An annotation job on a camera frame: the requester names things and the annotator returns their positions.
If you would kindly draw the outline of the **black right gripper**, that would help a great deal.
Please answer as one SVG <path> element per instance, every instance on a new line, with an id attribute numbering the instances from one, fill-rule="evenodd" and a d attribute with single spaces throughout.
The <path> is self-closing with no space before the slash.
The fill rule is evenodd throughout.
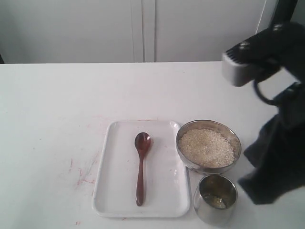
<path id="1" fill-rule="evenodd" d="M 305 82 L 305 27 L 286 22 L 269 27 L 238 45 L 238 61 L 250 67 L 247 81 L 269 78 L 285 68 Z"/>

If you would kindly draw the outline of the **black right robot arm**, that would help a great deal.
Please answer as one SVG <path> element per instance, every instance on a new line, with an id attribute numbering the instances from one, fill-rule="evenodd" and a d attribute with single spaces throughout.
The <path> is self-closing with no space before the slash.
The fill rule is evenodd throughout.
<path id="1" fill-rule="evenodd" d="M 238 57 L 260 69 L 253 79 L 254 91 L 278 112 L 244 151 L 254 171 L 238 182 L 254 204 L 267 205 L 305 184 L 305 28 L 297 22 L 276 24 L 248 43 L 250 49 L 240 51 Z M 259 83 L 282 68 L 296 82 L 268 99 Z"/>

